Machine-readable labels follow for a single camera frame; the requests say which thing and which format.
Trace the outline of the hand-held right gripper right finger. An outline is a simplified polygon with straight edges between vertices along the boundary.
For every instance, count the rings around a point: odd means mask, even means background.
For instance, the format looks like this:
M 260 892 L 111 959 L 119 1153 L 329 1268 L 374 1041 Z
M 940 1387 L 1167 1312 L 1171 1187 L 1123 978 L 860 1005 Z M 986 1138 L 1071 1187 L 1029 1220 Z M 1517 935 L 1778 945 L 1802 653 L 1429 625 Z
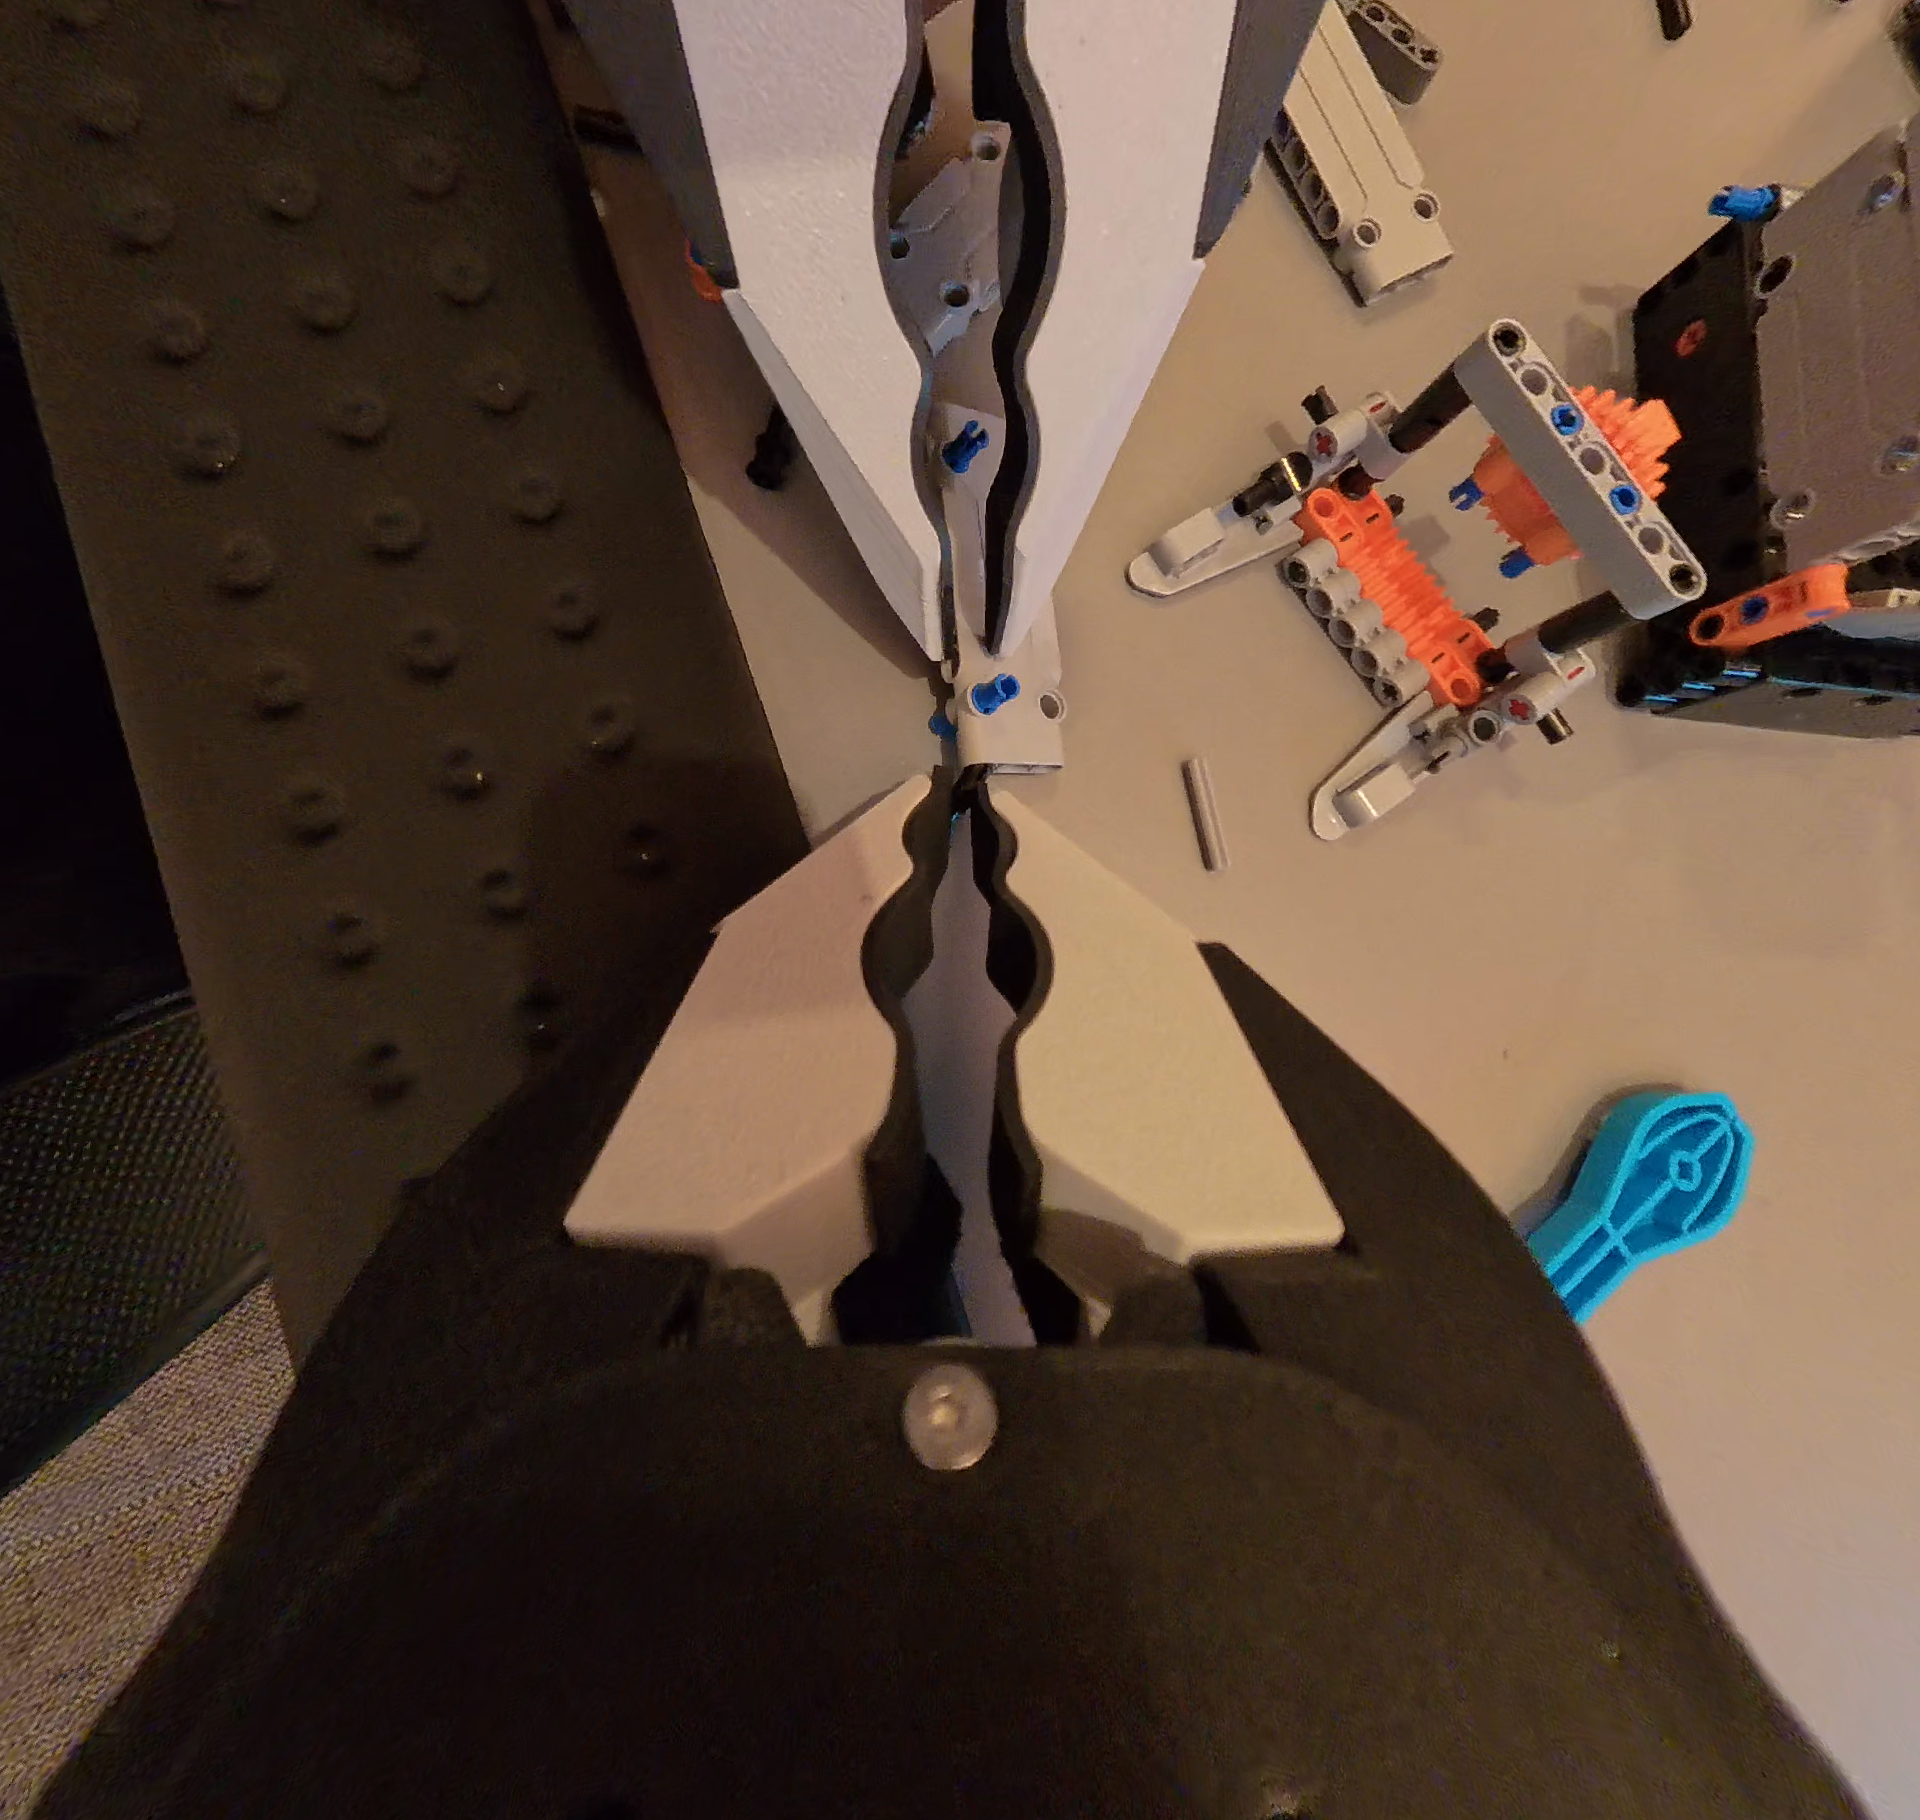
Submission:
M 1032 805 L 973 786 L 997 1045 L 991 1209 L 1034 1338 L 1195 1263 L 1331 1254 L 1346 1220 L 1202 942 Z

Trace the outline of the black perforated mat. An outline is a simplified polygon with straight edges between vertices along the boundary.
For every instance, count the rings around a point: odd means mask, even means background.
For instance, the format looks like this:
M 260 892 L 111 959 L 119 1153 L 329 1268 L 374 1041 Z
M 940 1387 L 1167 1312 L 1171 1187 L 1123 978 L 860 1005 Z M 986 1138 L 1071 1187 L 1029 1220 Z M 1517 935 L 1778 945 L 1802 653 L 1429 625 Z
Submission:
M 4 0 L 4 292 L 308 1353 L 803 814 L 526 0 Z

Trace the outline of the orange and grey wing assembly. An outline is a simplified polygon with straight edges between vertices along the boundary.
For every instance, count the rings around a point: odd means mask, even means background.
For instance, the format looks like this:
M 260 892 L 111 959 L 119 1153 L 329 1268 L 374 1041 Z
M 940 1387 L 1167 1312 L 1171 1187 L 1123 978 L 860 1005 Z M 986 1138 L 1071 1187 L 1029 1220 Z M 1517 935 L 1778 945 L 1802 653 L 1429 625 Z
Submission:
M 1571 384 L 1517 320 L 1493 320 L 1410 404 L 1311 405 L 1311 437 L 1228 501 L 1140 551 L 1123 578 L 1171 599 L 1272 565 L 1320 640 L 1380 710 L 1311 790 L 1308 829 L 1337 845 L 1478 753 L 1517 735 L 1571 738 L 1568 704 L 1599 680 L 1596 644 L 1690 607 L 1708 571 L 1665 510 L 1681 428 L 1665 399 Z M 1450 490 L 1505 543 L 1501 571 L 1580 562 L 1599 590 L 1501 635 L 1460 607 L 1402 532 L 1395 471 L 1457 422 L 1487 441 Z

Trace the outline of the wide light grey panel piece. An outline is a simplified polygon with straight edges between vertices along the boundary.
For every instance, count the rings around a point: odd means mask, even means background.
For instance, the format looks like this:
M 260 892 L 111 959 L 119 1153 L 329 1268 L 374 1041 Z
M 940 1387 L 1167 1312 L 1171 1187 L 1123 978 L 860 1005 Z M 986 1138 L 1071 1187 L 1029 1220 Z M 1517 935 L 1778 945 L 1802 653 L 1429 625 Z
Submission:
M 1269 161 L 1360 308 L 1451 264 L 1442 202 L 1332 0 L 1286 91 Z

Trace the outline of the blue curved building piece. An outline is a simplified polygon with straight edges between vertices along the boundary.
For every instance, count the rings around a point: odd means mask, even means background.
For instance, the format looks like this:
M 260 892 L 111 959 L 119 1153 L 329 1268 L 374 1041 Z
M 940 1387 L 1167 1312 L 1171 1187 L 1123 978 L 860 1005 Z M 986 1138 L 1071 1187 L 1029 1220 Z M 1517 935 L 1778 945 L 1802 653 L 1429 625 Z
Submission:
M 1571 1323 L 1739 1215 L 1755 1138 L 1726 1093 L 1642 1086 L 1593 1115 L 1523 1241 Z

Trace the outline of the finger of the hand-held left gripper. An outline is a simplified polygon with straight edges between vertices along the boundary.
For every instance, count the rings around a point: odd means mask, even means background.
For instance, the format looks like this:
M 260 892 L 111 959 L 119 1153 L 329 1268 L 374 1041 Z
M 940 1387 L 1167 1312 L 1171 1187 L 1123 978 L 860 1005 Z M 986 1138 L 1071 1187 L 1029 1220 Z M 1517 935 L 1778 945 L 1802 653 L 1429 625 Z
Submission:
M 934 356 L 888 274 L 921 0 L 563 0 L 915 648 L 948 650 Z
M 983 640 L 1032 634 L 1228 231 L 1326 0 L 973 0 L 1012 131 Z

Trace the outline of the grey building kit robot assembly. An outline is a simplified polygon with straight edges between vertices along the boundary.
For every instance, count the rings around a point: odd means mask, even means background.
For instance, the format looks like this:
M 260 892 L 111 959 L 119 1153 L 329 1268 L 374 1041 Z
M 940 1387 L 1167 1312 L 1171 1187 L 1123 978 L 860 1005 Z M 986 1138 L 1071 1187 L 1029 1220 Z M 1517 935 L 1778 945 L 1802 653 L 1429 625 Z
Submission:
M 1706 595 L 1618 650 L 1666 719 L 1918 738 L 1918 116 L 1809 189 L 1726 186 L 1633 308 Z

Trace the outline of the dark grey studded beam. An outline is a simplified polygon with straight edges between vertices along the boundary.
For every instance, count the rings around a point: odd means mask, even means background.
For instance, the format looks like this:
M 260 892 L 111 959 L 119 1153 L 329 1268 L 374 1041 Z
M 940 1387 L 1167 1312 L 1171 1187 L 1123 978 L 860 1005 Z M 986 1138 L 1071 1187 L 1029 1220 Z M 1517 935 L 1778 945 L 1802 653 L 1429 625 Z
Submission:
M 1380 91 L 1405 107 L 1422 104 L 1442 65 L 1441 44 L 1386 0 L 1332 0 Z

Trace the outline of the long light grey building block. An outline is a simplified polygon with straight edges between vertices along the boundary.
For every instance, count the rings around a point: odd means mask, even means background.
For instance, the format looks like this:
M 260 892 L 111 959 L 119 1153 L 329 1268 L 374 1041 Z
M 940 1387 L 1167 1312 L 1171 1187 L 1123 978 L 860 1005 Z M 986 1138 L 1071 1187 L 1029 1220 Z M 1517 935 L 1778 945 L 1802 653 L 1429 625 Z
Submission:
M 948 701 L 940 728 L 961 766 L 1052 772 L 1065 763 L 1062 644 L 1047 607 L 1018 648 L 986 642 L 986 501 L 1006 460 L 1006 405 L 994 367 L 998 322 L 998 186 L 1006 123 L 973 128 L 888 226 L 891 298 L 930 356 L 925 480 L 942 532 Z

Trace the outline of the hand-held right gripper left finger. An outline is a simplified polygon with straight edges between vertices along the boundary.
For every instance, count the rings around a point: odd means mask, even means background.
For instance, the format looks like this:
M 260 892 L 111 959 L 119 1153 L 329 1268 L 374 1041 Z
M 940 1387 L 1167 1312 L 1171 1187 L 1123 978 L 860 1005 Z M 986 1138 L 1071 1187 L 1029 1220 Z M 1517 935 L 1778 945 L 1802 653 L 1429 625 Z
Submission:
M 567 1209 L 569 1241 L 767 1274 L 828 1338 L 839 1288 L 901 1260 L 936 1202 L 907 1001 L 946 869 L 948 778 L 912 775 L 742 902 Z

